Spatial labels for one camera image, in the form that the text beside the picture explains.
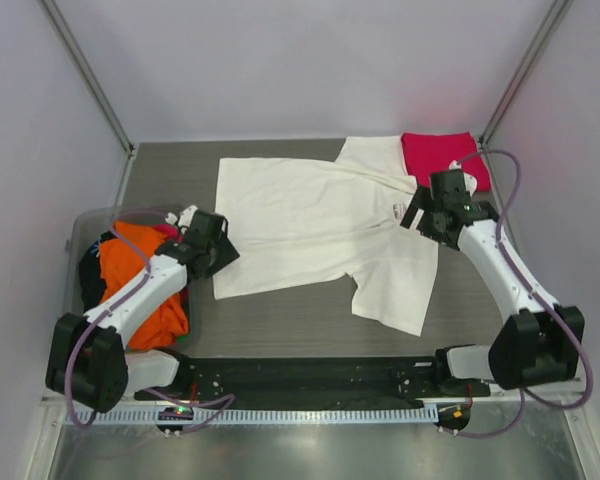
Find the white t-shirt with red print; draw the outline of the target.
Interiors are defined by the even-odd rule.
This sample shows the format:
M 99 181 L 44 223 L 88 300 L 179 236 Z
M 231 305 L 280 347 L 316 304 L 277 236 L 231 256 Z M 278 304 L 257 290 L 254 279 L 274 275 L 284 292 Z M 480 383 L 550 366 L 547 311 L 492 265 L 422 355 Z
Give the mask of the white t-shirt with red print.
M 215 298 L 348 276 L 354 315 L 420 335 L 438 246 L 400 225 L 416 187 L 397 136 L 349 137 L 333 161 L 221 159 L 215 209 L 239 258 L 214 275 Z

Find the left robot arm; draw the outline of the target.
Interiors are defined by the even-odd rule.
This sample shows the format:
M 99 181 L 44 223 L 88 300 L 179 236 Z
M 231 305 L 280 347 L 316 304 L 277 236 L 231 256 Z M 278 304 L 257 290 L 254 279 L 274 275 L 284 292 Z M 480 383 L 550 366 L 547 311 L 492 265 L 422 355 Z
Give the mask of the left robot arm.
M 45 385 L 64 396 L 70 415 L 76 403 L 106 413 L 138 392 L 180 399 L 191 391 L 193 373 L 183 354 L 166 347 L 131 352 L 129 341 L 169 297 L 212 277 L 239 253 L 221 214 L 191 205 L 167 221 L 176 237 L 152 255 L 141 253 L 139 273 L 102 304 L 56 321 Z

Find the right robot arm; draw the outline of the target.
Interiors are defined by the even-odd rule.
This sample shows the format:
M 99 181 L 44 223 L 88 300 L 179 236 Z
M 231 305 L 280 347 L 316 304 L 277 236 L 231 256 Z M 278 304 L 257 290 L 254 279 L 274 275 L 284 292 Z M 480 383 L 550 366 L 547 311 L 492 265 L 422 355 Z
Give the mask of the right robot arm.
M 464 173 L 452 165 L 416 189 L 401 221 L 402 227 L 464 254 L 502 317 L 491 345 L 442 349 L 443 363 L 430 372 L 433 388 L 442 395 L 457 393 L 467 379 L 511 390 L 576 376 L 583 315 L 576 307 L 561 305 L 536 281 L 499 229 L 498 219 L 489 202 L 472 199 Z

